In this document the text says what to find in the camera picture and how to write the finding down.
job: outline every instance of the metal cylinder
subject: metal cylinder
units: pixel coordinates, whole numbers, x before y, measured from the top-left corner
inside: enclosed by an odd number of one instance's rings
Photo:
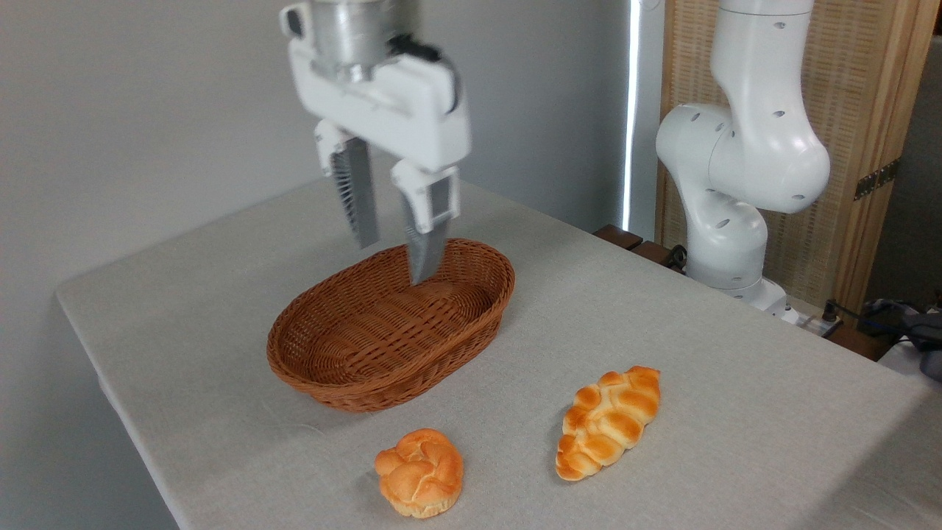
[[[386,1],[315,0],[312,14],[321,66],[341,81],[370,80],[394,31]]]

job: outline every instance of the white tablecloth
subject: white tablecloth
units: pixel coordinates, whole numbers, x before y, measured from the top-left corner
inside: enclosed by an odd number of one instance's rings
[[[268,329],[291,299],[403,242],[357,250],[327,181],[63,285],[58,298],[181,528],[414,528],[375,454],[419,427],[463,452],[433,528],[942,528],[942,396],[826,340],[474,186],[455,236],[503,252],[517,287],[482,354],[375,414],[278,380]],[[553,469],[573,393],[662,371],[641,443],[576,484]]]

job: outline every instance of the bread roll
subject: bread roll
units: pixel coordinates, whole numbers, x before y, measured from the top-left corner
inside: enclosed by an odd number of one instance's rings
[[[562,420],[556,473],[563,480],[582,480],[618,461],[642,437],[658,414],[660,372],[636,366],[609,372],[598,383],[576,392]]]
[[[451,508],[462,492],[464,464],[451,441],[434,429],[402,437],[376,455],[380,493],[402,515],[425,519]]]

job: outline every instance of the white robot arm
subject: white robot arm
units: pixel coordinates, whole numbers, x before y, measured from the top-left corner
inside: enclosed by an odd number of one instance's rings
[[[762,278],[768,230],[756,207],[794,213],[827,185],[830,159],[801,93],[813,6],[721,0],[710,66],[730,108],[675,108],[657,141],[687,214],[688,275],[784,318],[784,291]]]
[[[401,158],[392,170],[403,195],[412,279],[441,261],[448,221],[458,215],[459,160],[471,150],[467,103],[454,67],[436,48],[395,27],[393,0],[314,0],[281,12],[288,55],[315,128],[325,175],[340,192],[361,246],[379,240],[369,144]]]

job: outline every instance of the braided bread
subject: braided bread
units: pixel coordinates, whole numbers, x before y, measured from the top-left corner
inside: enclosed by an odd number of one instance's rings
[[[641,439],[658,414],[660,372],[636,366],[609,372],[598,383],[576,392],[562,420],[556,473],[563,480],[582,480],[614,464]]]
[[[462,492],[464,464],[451,441],[434,429],[402,437],[374,462],[380,493],[402,515],[425,519],[451,508]]]

